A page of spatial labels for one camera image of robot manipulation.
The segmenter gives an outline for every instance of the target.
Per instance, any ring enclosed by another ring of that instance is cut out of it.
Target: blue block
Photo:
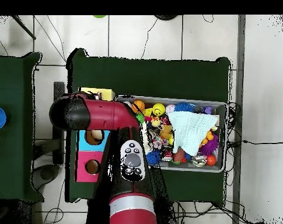
[[[85,131],[79,131],[79,151],[104,151],[110,131],[104,131],[104,140],[100,145],[90,145],[85,141]]]

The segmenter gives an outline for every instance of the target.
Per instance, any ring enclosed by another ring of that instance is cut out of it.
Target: gray plastic bin
[[[228,119],[228,106],[224,102],[217,101],[199,101],[199,100],[182,100],[182,99],[168,99],[168,98],[156,98],[156,97],[143,97],[143,96],[118,96],[117,100],[120,102],[134,102],[135,100],[142,100],[145,104],[162,103],[164,106],[168,104],[179,104],[181,102],[194,103],[200,106],[211,106],[216,109],[216,115],[219,115],[219,126],[215,131],[215,134],[219,136],[219,148],[218,157],[216,157],[216,164],[214,166],[205,165],[203,167],[196,167],[191,162],[181,162],[180,164],[174,164],[173,162],[160,162],[161,169],[168,170],[186,170],[195,172],[209,172],[220,173],[225,168],[226,160],[226,140],[227,140],[227,119]]]

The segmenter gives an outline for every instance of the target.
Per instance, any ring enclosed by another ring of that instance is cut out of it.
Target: red cylinder
[[[151,197],[122,194],[110,201],[110,224],[157,224]]]

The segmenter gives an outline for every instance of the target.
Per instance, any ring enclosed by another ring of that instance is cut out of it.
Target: orange object
[[[202,140],[202,142],[201,142],[201,143],[202,143],[202,145],[205,145],[205,144],[207,144],[207,143],[208,143],[208,140],[205,138],[205,139],[203,139],[203,140]]]
[[[141,112],[143,112],[144,109],[145,109],[145,105],[144,105],[144,102],[143,102],[142,100],[136,100],[136,101],[134,101],[134,103],[132,104],[132,110],[133,110],[134,113],[139,112],[139,110],[140,110]]]
[[[212,134],[207,135],[207,140],[211,141],[214,139],[214,136]]]
[[[216,157],[214,155],[208,155],[207,157],[207,165],[213,166],[216,164]]]

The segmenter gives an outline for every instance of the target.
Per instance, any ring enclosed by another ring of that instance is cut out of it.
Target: shape sorter box
[[[102,93],[102,100],[111,101],[115,97],[115,93],[111,89],[96,89],[90,87],[80,87],[79,91],[86,93]],[[78,150],[76,150],[78,160],[75,161],[75,182],[97,182],[98,174],[90,174],[86,171],[85,164],[89,160],[102,161],[103,151],[107,142],[107,137],[110,131],[104,131],[104,140],[99,145],[90,145],[85,141],[85,131],[79,131],[76,137]]]

